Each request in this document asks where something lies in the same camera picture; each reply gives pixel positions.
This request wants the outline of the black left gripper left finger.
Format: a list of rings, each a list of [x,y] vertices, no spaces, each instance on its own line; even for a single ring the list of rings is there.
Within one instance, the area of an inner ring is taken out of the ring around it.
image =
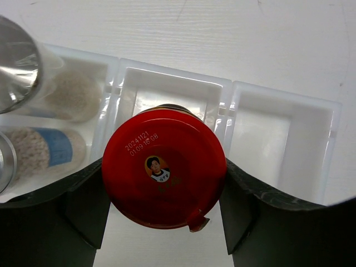
[[[93,266],[110,208],[101,163],[1,204],[1,266]]]

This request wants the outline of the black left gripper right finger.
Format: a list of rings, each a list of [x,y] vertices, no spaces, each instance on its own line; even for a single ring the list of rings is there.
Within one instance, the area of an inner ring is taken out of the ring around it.
[[[220,197],[235,266],[354,266],[355,199],[323,206],[286,194],[227,162]]]

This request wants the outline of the white blue-label silver-lid shaker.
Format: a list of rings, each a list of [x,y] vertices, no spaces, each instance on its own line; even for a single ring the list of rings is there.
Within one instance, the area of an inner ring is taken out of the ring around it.
[[[1,127],[1,193],[38,176],[62,175],[77,169],[87,145],[75,130]]]

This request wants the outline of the red-cap brown sauce bottle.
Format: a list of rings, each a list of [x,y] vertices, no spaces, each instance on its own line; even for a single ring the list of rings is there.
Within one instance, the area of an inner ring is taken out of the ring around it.
[[[163,104],[113,133],[101,170],[112,204],[128,219],[198,232],[222,193],[227,162],[219,139],[197,116]]]

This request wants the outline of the beige powder silver-lid jar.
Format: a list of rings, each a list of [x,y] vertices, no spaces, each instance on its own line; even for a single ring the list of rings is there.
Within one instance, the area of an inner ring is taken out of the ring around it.
[[[84,122],[101,96],[95,80],[1,17],[1,113]]]

